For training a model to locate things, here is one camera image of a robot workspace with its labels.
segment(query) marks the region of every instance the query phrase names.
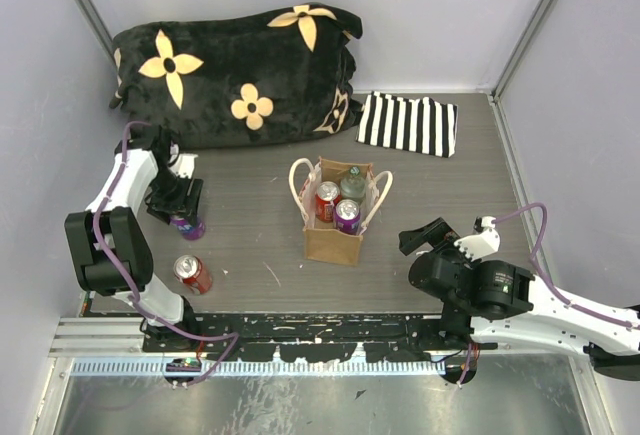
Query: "can lid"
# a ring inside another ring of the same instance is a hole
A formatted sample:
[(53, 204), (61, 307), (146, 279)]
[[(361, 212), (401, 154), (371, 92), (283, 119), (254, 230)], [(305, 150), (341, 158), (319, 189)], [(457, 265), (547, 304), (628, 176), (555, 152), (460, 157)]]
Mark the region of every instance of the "can lid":
[(338, 198), (340, 189), (333, 182), (322, 182), (316, 191), (321, 200), (331, 201)]
[(342, 200), (336, 207), (336, 214), (343, 220), (353, 220), (360, 213), (360, 206), (353, 200)]
[(198, 273), (200, 261), (193, 255), (183, 255), (173, 266), (173, 271), (180, 278), (190, 278)]

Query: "black and white striped towel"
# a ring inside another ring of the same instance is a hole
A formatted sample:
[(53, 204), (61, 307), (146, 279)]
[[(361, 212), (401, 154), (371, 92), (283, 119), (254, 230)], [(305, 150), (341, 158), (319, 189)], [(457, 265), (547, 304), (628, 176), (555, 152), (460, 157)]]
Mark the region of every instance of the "black and white striped towel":
[(411, 100), (372, 92), (364, 104), (356, 141), (450, 157), (455, 153), (458, 107), (424, 97)]

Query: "bag handle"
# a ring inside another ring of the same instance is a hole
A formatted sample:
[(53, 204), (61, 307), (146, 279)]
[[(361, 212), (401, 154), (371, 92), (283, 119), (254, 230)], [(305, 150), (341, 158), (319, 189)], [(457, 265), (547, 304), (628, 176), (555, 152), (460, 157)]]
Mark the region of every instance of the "bag handle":
[(302, 164), (305, 164), (307, 167), (309, 167), (308, 181), (313, 182), (316, 179), (316, 174), (314, 172), (314, 167), (311, 161), (308, 158), (299, 158), (298, 160), (293, 162), (293, 165), (291, 165), (291, 168), (289, 169), (289, 188), (291, 189), (291, 195), (293, 195), (293, 200), (296, 202), (296, 205), (298, 205), (298, 208), (300, 209), (300, 213), (302, 214), (302, 220), (304, 220), (304, 223), (306, 225), (306, 223), (309, 221), (309, 214), (304, 209), (304, 205), (302, 205), (301, 197), (300, 195), (298, 195), (298, 192), (296, 191), (296, 187), (293, 184), (293, 176), (296, 173), (296, 169), (298, 168), (298, 166)]
[(380, 172), (376, 176), (376, 178), (374, 178), (371, 181), (371, 183), (374, 184), (374, 185), (377, 185), (378, 182), (382, 179), (382, 177), (385, 177), (385, 176), (387, 177), (387, 183), (385, 183), (384, 189), (382, 190), (382, 193), (378, 197), (378, 200), (376, 201), (375, 205), (371, 209), (371, 212), (369, 212), (369, 215), (367, 215), (367, 218), (360, 225), (360, 235), (362, 235), (367, 230), (367, 227), (369, 226), (369, 223), (371, 222), (371, 219), (373, 218), (373, 216), (376, 214), (376, 212), (380, 208), (380, 205), (382, 205), (382, 202), (384, 202), (384, 199), (387, 198), (387, 194), (389, 193), (389, 190), (391, 190), (391, 184), (393, 183), (393, 174), (388, 170), (386, 170), (384, 172)]

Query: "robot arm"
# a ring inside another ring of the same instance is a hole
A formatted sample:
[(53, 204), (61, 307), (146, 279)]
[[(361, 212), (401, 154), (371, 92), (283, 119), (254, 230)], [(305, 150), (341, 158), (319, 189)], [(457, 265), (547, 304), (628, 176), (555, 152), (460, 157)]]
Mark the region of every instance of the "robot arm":
[[(571, 301), (565, 304), (541, 276), (500, 260), (482, 261), (500, 245), (493, 220), (476, 220), (476, 233), (462, 238), (441, 218), (399, 235), (405, 255), (424, 243), (433, 247), (413, 263), (409, 281), (444, 303), (440, 328), (445, 340), (460, 346), (509, 344), (589, 357), (603, 375), (640, 380), (640, 306), (609, 307), (560, 290)], [(595, 318), (584, 309), (625, 326)]]
[[(186, 299), (169, 290), (153, 273), (151, 250), (136, 215), (144, 200), (147, 211), (165, 223), (179, 217), (196, 225), (203, 185), (202, 180), (192, 178), (196, 155), (180, 154), (171, 133), (159, 126), (142, 128), (128, 147), (125, 169), (100, 214), (100, 230), (140, 292), (138, 305), (194, 333), (197, 322)], [(80, 286), (133, 306), (130, 287), (108, 259), (92, 228), (93, 217), (121, 169), (121, 145), (115, 152), (114, 167), (104, 187), (86, 211), (68, 215), (65, 231)], [(156, 338), (176, 338), (155, 319), (146, 320), (142, 330)]]

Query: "pillow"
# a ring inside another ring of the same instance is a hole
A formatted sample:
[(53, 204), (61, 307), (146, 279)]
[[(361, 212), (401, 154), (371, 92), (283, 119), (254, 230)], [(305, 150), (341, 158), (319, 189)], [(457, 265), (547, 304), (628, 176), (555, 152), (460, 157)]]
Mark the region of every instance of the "pillow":
[(290, 143), (359, 122), (346, 49), (360, 18), (317, 3), (234, 20), (155, 22), (113, 41), (121, 105), (185, 149)]

